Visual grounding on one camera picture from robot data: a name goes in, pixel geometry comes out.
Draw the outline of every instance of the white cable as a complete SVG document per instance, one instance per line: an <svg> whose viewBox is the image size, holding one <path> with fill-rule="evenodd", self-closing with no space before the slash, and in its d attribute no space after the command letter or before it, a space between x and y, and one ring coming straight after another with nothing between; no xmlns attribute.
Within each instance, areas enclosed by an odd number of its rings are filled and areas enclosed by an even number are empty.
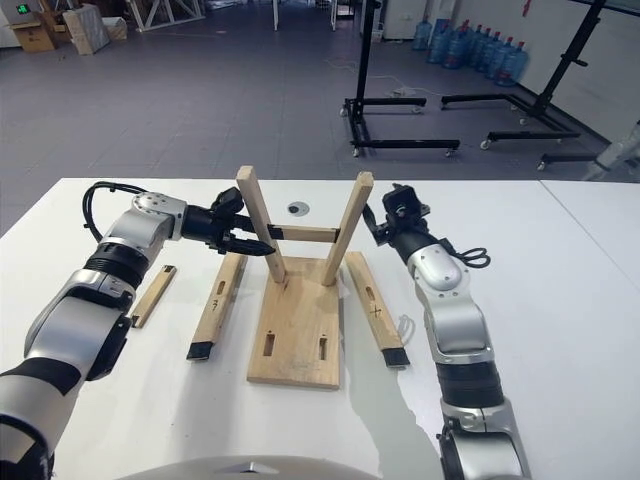
<svg viewBox="0 0 640 480"><path fill-rule="evenodd" d="M344 62L340 65L333 63L331 60L326 59L325 63L327 63L331 68L334 68L336 70L348 70L351 73L358 73L356 66L358 65L358 62L355 61L347 61ZM394 82L396 82L398 85L400 85L400 88L396 88L395 90L392 90L390 92L387 92L387 96L388 97L411 97L413 95L416 94L416 92L425 92L428 95L433 95L435 97L444 97L450 94L446 94L446 93L438 93L438 92L434 92L432 90L429 90L427 88L423 88L423 87L409 87L408 85L405 85L405 83L400 80L398 77L395 77L393 75L367 75L367 79L373 79L373 80L393 80Z"/></svg>

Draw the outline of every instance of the gray floor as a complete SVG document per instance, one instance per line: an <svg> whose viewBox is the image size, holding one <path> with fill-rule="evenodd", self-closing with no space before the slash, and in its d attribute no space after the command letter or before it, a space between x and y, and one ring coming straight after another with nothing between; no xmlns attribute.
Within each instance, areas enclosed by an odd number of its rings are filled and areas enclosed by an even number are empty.
<svg viewBox="0 0 640 480"><path fill-rule="evenodd" d="M355 94L356 75L338 68L359 56L352 22L332 32L327 11L287 3L274 33L271 15L269 4L229 8L131 34L94 56L81 57L72 45L2 52L0 233L61 177L230 178L253 164L263 179L350 179L360 170L380 179L578 179L582 165L543 173L535 165L544 152L603 148L584 135L481 151L488 129L519 130L517 115L504 104L441 112L437 94L496 88L472 71L427 65L408 44L377 44L372 77L392 75L432 93L423 115L372 108L371 134L460 138L462 147L452 158L442 150L378 150L354 159L338 116L345 96ZM399 86L371 78L367 93Z"/></svg>

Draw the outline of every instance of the wooden leg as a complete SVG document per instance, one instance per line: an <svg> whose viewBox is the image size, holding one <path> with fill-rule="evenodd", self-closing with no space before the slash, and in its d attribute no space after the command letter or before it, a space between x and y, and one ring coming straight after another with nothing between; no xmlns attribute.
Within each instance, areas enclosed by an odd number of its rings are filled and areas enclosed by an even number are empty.
<svg viewBox="0 0 640 480"><path fill-rule="evenodd" d="M373 175L371 172L360 172L356 183L353 186L351 197L349 197L349 203L342 216L342 222L340 222L340 233L338 234L338 240L331 246L329 257L327 258L324 266L324 272L322 274L322 285L330 286L336 281L336 273L340 268L342 257L344 257L353 232L358 225L358 220L364 206L367 203L369 194L373 189Z"/></svg>
<svg viewBox="0 0 640 480"><path fill-rule="evenodd" d="M173 265L165 265L153 282L149 286L148 290L144 293L142 298L138 301L138 304L131 313L131 322L133 328L142 328L147 323L149 315L156 308L156 305L160 301L160 297L169 286L171 279L176 274L176 267Z"/></svg>
<svg viewBox="0 0 640 480"><path fill-rule="evenodd" d="M240 167L236 175L236 182L238 183L240 193L242 193L244 203L247 206L247 211L249 212L249 217L251 217L251 223L253 223L256 235L258 235L260 241L268 243L276 250L275 253L266 257L267 265L269 265L271 278L273 278L276 283L282 283L285 277L284 261L278 248L278 242L273 240L269 234L268 225L271 223L271 220L269 220L267 206L264 203L262 191L260 190L258 178L256 177L253 167Z"/></svg>
<svg viewBox="0 0 640 480"><path fill-rule="evenodd" d="M404 344L373 279L364 255L360 252L349 252L345 256L345 261L358 291L362 308L367 313L369 326L387 367L409 365Z"/></svg>
<svg viewBox="0 0 640 480"><path fill-rule="evenodd" d="M209 300L202 311L196 333L193 335L187 360L206 360L218 342L222 325L233 301L233 292L240 284L246 255L227 253L211 289Z"/></svg>

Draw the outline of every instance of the metal stand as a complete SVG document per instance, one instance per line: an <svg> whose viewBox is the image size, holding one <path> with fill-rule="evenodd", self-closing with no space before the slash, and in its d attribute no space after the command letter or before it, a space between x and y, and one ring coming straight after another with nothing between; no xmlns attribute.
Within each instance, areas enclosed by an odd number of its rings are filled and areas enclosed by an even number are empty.
<svg viewBox="0 0 640 480"><path fill-rule="evenodd" d="M140 13L140 9L138 8L138 0L127 0L127 3L131 7L133 16L136 19L136 23L138 24L137 30L139 32L148 32L149 30L155 30L157 28L171 27L173 25L179 25L181 23L204 19L204 15L202 15L202 11L200 10L200 2L198 0L191 0L191 5L187 5L187 3L185 2L189 1L190 0L176 0L176 3L188 15L188 18L182 20L175 19L173 10L171 9L171 2L169 0L154 0L153 4L151 5L151 10L149 11L146 19L143 19L143 15L142 13ZM164 10L164 12L169 17L169 21L154 25L153 22L156 19L155 17L158 13L159 8L160 10Z"/></svg>
<svg viewBox="0 0 640 480"><path fill-rule="evenodd" d="M364 119L365 105L413 105L413 113L420 113L427 103L426 98L365 98L369 54L371 52L371 34L375 9L380 7L376 0L369 0L365 7L360 68L358 70L358 88L356 98L346 98L340 109L341 116L349 117L351 127L351 145L353 156L360 156L362 148L446 148L450 156L460 146L460 140L372 140Z"/></svg>
<svg viewBox="0 0 640 480"><path fill-rule="evenodd" d="M540 158L540 163L538 163L537 169L539 172L542 172L545 168L547 168L548 165L551 165L553 163L583 163L597 161L598 156L595 154L566 153L554 155L551 153L545 153ZM610 171L609 168L605 166L601 165L601 167L606 171Z"/></svg>
<svg viewBox="0 0 640 480"><path fill-rule="evenodd" d="M487 139L480 144L482 150L487 150L491 145L491 142L497 142L498 140L542 140L542 139L557 139L563 138L576 138L580 136L579 132L576 132L559 122L551 118L547 114L547 107L551 104L551 98L553 92L557 88L558 84L562 80L562 77L567 72L569 66L572 63L581 67L586 67L587 62L579 59L582 49L586 45L591 33L595 29L596 25L600 22L598 15L603 9L606 0L595 0L587 15L585 16L580 28L576 32L569 48L561 55L560 63L553 73L553 76L547 83L544 91L538 95L536 101L533 104L528 103L518 95L512 94L487 94L487 95L449 95L442 97L442 109L444 110L449 103L456 102L476 102L482 100L506 100L512 105L512 109L519 109L529 118L534 118L540 123L547 126L551 131L549 132L532 132L528 130L524 131L508 131L508 132L489 132ZM526 125L527 119L521 118L520 125Z"/></svg>

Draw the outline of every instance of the silver arm segment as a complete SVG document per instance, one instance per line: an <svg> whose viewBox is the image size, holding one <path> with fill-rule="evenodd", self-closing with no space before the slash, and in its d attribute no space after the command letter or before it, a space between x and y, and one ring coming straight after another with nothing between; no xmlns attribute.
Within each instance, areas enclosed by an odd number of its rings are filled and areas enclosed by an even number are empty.
<svg viewBox="0 0 640 480"><path fill-rule="evenodd" d="M48 478L82 384L115 365L135 289L165 240L181 238L187 208L166 195L136 195L33 322L25 361L0 375L0 461L8 478Z"/></svg>
<svg viewBox="0 0 640 480"><path fill-rule="evenodd" d="M457 252L429 232L430 208L413 188L393 184L382 204L386 222L363 211L378 245L389 244L407 265L424 307L431 356L442 391L439 435L446 480L529 478L511 403L502 393L484 315L471 298L470 268L491 259L484 248Z"/></svg>
<svg viewBox="0 0 640 480"><path fill-rule="evenodd" d="M469 268L439 243L417 250L409 257L407 267L424 306L431 355L439 372L474 364L493 365L485 318L471 298ZM445 422L440 444L445 476L458 478L454 475L459 472L463 475L459 478L465 480L501 475L530 477L511 403L502 396L497 372L495 380L500 391L490 396L493 402L487 402L483 398L486 395L473 395L472 389L477 388L473 380L463 386L469 390L466 395L451 394L448 390L456 385L440 376ZM470 406L476 400L478 406Z"/></svg>

